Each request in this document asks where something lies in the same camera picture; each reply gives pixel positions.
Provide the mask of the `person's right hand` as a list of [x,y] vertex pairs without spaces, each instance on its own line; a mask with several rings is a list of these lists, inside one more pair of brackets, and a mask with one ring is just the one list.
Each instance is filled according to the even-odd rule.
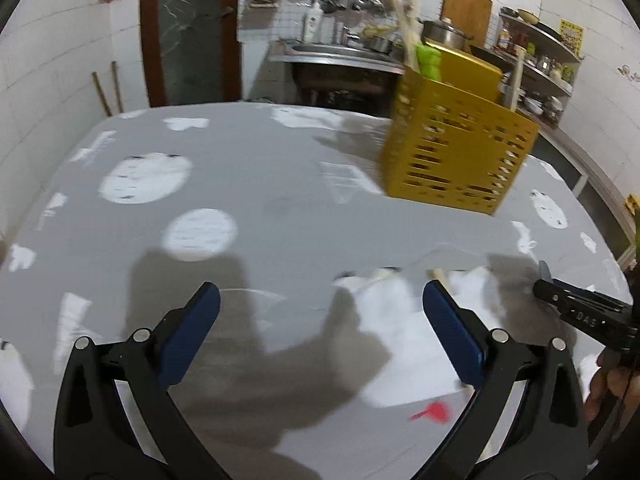
[[612,367],[618,354],[604,349],[597,359],[599,369],[589,385],[589,394],[585,400],[585,414],[588,422],[596,418],[601,404],[608,393],[623,401],[623,419],[631,417],[639,406],[639,372],[628,367]]

